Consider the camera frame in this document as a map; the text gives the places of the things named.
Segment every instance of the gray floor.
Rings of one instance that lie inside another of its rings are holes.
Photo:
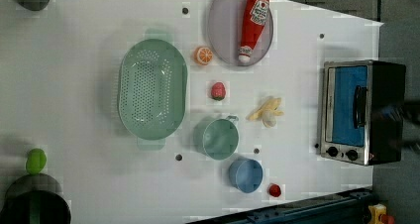
[[[385,23],[380,28],[380,59],[405,64],[406,98],[420,99],[420,0],[380,0],[379,13],[378,0],[292,1]],[[403,138],[420,140],[420,128],[404,124]],[[373,191],[396,223],[420,223],[420,155],[403,150],[401,162],[375,166]]]
[[[420,18],[385,23],[380,28],[379,56],[407,66],[405,97],[420,99]],[[405,123],[403,138],[420,140],[420,127]],[[375,166],[373,191],[387,203],[397,223],[420,223],[420,154],[403,150],[401,162]]]

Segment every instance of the green lime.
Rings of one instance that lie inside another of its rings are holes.
[[[33,149],[28,153],[26,169],[29,174],[40,173],[46,166],[47,156],[41,149]]]

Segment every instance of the small red object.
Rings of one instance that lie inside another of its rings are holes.
[[[277,184],[272,184],[269,187],[269,195],[273,196],[273,197],[280,197],[281,196],[281,189],[280,186],[278,186]]]
[[[220,100],[223,100],[225,96],[226,96],[225,85],[223,85],[223,83],[221,82],[215,83],[213,87],[211,88],[211,97],[214,100],[220,101]]]
[[[379,216],[379,221],[384,223],[384,224],[395,224],[395,219],[393,218],[393,216],[389,216],[386,214],[382,214]]]
[[[250,61],[251,53],[263,32],[268,15],[268,0],[247,0],[242,23],[242,39],[239,60]]]

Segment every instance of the toaster oven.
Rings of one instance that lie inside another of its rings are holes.
[[[324,64],[321,156],[363,166],[398,162],[402,122],[371,114],[404,100],[405,65],[376,60]]]

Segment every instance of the toaster oven door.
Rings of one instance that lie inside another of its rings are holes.
[[[328,70],[326,141],[355,147],[365,145],[368,67]]]

